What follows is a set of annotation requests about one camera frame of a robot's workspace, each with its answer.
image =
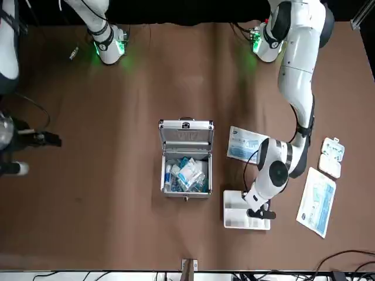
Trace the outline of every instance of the open case lid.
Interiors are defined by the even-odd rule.
[[[163,150],[212,150],[213,121],[160,120],[159,131]]]

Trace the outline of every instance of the silver metal case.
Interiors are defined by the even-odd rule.
[[[162,171],[160,190],[168,197],[208,198],[212,193],[212,144],[214,135],[213,121],[195,121],[192,118],[180,120],[160,120],[159,133],[162,142]],[[170,159],[192,157],[208,162],[209,192],[173,192],[165,191],[165,162]]]

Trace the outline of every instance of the brown table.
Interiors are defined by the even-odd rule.
[[[281,58],[257,60],[228,24],[137,26],[128,56],[104,66],[85,28],[35,29],[23,41],[20,92],[45,105],[61,149],[18,153],[26,177],[0,179],[0,266],[18,269],[305,269],[345,249],[375,250],[375,86],[359,32],[337,23],[313,78],[316,121],[308,167],[326,136],[345,145],[342,177],[325,239],[296,222],[306,172],[274,198],[271,230],[223,226],[225,189],[241,190],[244,163],[226,157],[230,125],[287,141],[294,115],[278,93]],[[79,39],[78,56],[68,56]],[[8,98],[18,116],[44,116]],[[191,116],[216,124],[209,200],[160,191],[158,120]],[[248,170],[248,181],[256,170]],[[323,269],[353,270],[369,258],[345,255]]]

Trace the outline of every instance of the case latch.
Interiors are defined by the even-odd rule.
[[[188,122],[182,123],[182,129],[190,129],[190,123]]]

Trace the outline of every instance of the metal post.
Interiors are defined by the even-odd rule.
[[[371,12],[374,6],[375,0],[369,0],[359,9],[358,13],[354,16],[354,18],[350,20],[353,30],[360,29],[360,24],[365,19],[365,17]]]

